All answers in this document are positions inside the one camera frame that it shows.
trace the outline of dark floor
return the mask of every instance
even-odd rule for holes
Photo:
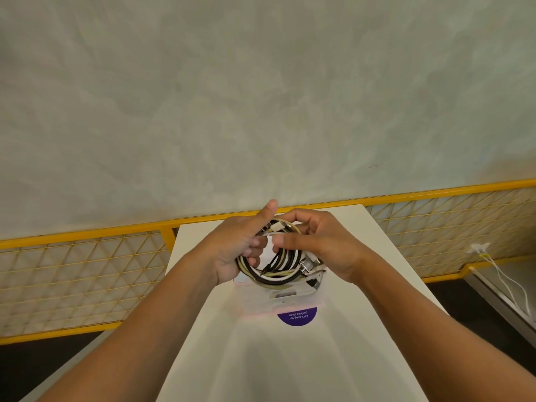
[[[427,284],[445,310],[536,375],[536,350],[463,279]]]
[[[536,350],[464,280],[428,284],[461,324],[536,375]],[[101,332],[0,346],[0,401],[18,402]]]
[[[0,346],[0,401],[18,402],[100,333]]]

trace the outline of hand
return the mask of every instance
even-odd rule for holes
[[[255,234],[274,217],[277,206],[277,200],[272,199],[255,216],[227,218],[190,252],[198,262],[208,266],[216,276],[216,284],[238,275],[235,258],[240,254],[248,257],[252,267],[259,265],[267,237],[256,237]]]
[[[356,283],[365,262],[379,257],[352,236],[329,212],[293,209],[278,216],[278,219],[291,223],[302,222],[296,224],[302,234],[286,233],[273,236],[273,252],[277,252],[279,248],[312,252],[345,281]]]

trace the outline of person's right hand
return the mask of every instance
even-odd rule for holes
[[[379,257],[373,250],[352,236],[329,212],[293,209],[278,219],[296,224],[302,234],[286,233],[272,236],[273,252],[279,248],[309,251],[345,281],[356,283],[365,263]]]

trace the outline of yellow wire mesh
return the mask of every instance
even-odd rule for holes
[[[368,206],[420,277],[453,273],[478,261],[474,242],[494,258],[536,253],[536,188]]]
[[[0,337],[123,320],[164,276],[159,231],[0,251]]]

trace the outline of semicircular purple label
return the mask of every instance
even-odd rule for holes
[[[290,313],[281,313],[278,316],[286,324],[290,324],[291,326],[303,326],[315,318],[316,308],[298,310]]]

